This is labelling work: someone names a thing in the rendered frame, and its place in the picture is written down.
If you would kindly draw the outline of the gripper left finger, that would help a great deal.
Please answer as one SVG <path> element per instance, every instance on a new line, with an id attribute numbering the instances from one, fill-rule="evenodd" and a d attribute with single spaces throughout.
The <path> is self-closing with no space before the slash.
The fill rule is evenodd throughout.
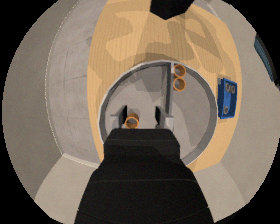
<path id="1" fill-rule="evenodd" d="M 110 132 L 114 128 L 122 128 L 122 125 L 125 124 L 127 119 L 127 105 L 123 105 L 115 115 L 109 116 L 109 123 L 110 123 Z"/>

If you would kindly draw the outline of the blue rectangular crate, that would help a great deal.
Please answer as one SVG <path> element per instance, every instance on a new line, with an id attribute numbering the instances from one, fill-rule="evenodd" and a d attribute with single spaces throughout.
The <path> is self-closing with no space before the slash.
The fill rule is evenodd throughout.
<path id="1" fill-rule="evenodd" d="M 236 111 L 236 104 L 237 104 L 237 83 L 228 80 L 226 78 L 223 79 L 217 78 L 217 80 L 218 80 L 218 98 L 217 98 L 218 117 L 220 117 L 220 119 L 234 118 L 235 111 Z M 225 83 L 227 82 L 229 85 L 235 87 L 234 93 L 231 94 L 228 91 L 225 91 Z M 227 114 L 223 113 L 224 105 L 228 107 Z"/>

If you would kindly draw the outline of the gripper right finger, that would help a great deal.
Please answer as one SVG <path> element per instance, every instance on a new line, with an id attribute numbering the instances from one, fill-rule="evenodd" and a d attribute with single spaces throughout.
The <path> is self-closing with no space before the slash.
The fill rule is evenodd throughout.
<path id="1" fill-rule="evenodd" d="M 155 119 L 161 129 L 169 129 L 173 132 L 174 117 L 169 116 L 160 106 L 155 108 Z"/>

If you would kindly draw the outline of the bronze bushing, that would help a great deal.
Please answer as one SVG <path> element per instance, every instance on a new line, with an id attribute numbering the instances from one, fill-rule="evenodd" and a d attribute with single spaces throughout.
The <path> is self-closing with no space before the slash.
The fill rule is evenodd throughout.
<path id="1" fill-rule="evenodd" d="M 180 75 L 179 76 L 175 73 L 175 68 L 179 69 L 179 71 L 180 71 Z M 183 65 L 177 64 L 177 65 L 174 66 L 174 78 L 177 78 L 177 77 L 182 78 L 185 75 L 186 75 L 186 69 L 185 69 L 185 67 Z"/>
<path id="2" fill-rule="evenodd" d="M 130 119 L 130 118 L 134 118 L 137 122 L 136 123 L 130 123 L 129 121 L 128 121 L 128 119 Z M 127 116 L 127 119 L 126 119 L 126 121 L 125 121 L 125 126 L 127 127 L 127 128 L 137 128 L 138 127 L 138 125 L 139 125 L 139 116 L 137 115 L 137 114 L 135 114 L 135 113 L 130 113 L 128 116 Z"/>
<path id="3" fill-rule="evenodd" d="M 179 86 L 179 88 L 178 88 L 179 90 L 178 90 L 178 89 L 175 88 L 175 85 L 173 85 L 174 90 L 175 91 L 183 91 L 185 89 L 185 87 L 186 87 L 185 80 L 183 78 L 180 78 L 180 77 L 174 78 L 174 82 L 175 82 L 175 80 L 179 81 L 180 86 Z"/>

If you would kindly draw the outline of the steel bushing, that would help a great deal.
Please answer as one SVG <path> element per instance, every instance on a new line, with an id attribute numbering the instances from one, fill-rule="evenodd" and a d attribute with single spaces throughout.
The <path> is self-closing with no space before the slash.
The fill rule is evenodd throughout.
<path id="1" fill-rule="evenodd" d="M 228 107 L 227 107 L 227 106 L 224 106 L 223 113 L 224 113 L 224 114 L 227 114 L 227 112 L 228 112 Z"/>
<path id="2" fill-rule="evenodd" d="M 229 85 L 230 86 L 230 85 Z M 233 88 L 232 88 L 233 87 Z M 235 88 L 234 86 L 230 86 L 230 90 L 228 91 L 229 93 L 234 93 L 235 92 Z"/>
<path id="3" fill-rule="evenodd" d="M 227 86 L 226 86 L 226 85 L 227 85 Z M 225 87 L 225 89 L 226 89 L 225 91 L 229 91 L 229 90 L 230 90 L 229 84 L 228 84 L 228 83 L 225 83 L 225 86 L 226 86 L 226 87 Z"/>

